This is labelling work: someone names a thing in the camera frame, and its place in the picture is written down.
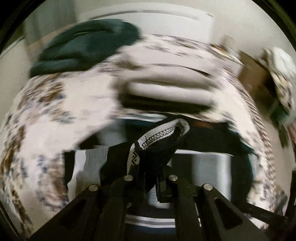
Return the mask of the black grey striped small garment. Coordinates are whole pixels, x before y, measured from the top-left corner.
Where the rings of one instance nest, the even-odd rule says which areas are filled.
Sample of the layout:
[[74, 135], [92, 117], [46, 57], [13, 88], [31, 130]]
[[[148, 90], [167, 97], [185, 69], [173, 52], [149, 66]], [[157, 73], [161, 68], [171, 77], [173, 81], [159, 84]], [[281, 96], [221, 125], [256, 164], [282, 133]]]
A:
[[66, 152], [68, 197], [88, 186], [111, 185], [124, 175], [144, 176], [135, 192], [138, 204], [127, 211], [127, 222], [151, 230], [173, 229], [172, 205], [157, 200], [157, 175], [166, 166], [191, 185], [212, 184], [238, 208], [245, 208], [253, 182], [253, 149], [226, 122], [209, 123], [185, 117], [157, 123], [118, 120], [103, 129], [106, 138], [85, 140], [79, 150]]

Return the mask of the folded beige black clothes stack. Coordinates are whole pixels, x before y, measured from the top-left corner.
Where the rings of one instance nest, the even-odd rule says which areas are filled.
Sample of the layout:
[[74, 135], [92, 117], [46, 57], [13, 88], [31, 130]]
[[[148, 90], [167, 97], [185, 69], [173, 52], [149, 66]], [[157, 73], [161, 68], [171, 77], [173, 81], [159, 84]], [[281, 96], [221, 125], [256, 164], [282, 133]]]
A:
[[114, 87], [126, 108], [195, 113], [216, 105], [222, 63], [201, 56], [137, 46], [120, 49]]

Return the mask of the floral cream bed blanket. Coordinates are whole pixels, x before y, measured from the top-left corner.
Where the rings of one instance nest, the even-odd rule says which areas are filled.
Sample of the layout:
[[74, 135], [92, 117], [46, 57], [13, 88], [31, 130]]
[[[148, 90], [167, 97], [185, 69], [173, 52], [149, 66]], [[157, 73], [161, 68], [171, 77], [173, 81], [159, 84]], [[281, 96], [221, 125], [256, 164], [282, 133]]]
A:
[[248, 201], [268, 211], [277, 208], [274, 157], [259, 111], [224, 59], [193, 40], [146, 35], [87, 71], [29, 79], [16, 95], [1, 126], [1, 197], [24, 239], [68, 203], [63, 183], [63, 152], [111, 124], [134, 114], [121, 107], [118, 77], [126, 70], [151, 70], [175, 64], [213, 75], [213, 109], [194, 113], [198, 120], [226, 121], [258, 154]]

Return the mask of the brown cardboard box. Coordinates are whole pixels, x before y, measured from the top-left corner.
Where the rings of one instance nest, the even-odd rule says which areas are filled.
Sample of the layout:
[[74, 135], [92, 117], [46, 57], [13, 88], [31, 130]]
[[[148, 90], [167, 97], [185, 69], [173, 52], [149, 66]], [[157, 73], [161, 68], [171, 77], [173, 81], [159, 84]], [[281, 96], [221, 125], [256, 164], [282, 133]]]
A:
[[269, 70], [257, 59], [242, 51], [239, 56], [243, 64], [243, 68], [238, 75], [239, 81], [254, 101], [262, 101], [267, 105], [271, 105], [277, 98], [277, 94]]

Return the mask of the dark green pillow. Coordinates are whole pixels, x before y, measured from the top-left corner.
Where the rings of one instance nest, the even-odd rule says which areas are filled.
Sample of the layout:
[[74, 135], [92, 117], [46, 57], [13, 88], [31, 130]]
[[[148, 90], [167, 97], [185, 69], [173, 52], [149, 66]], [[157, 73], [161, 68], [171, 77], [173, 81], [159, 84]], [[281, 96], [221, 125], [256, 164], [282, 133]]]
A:
[[31, 67], [30, 77], [88, 70], [139, 38], [139, 28], [120, 19], [79, 23], [49, 42]]

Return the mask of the white headboard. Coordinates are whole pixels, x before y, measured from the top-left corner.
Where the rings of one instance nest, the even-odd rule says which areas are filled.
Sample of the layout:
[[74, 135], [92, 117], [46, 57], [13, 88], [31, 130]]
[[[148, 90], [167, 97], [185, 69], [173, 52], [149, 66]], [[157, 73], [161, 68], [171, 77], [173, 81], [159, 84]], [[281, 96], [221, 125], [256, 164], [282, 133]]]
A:
[[122, 6], [99, 8], [78, 16], [78, 22], [100, 19], [120, 19], [137, 26], [143, 34], [167, 35], [211, 41], [214, 17], [204, 11], [185, 13], [164, 9], [137, 9]]

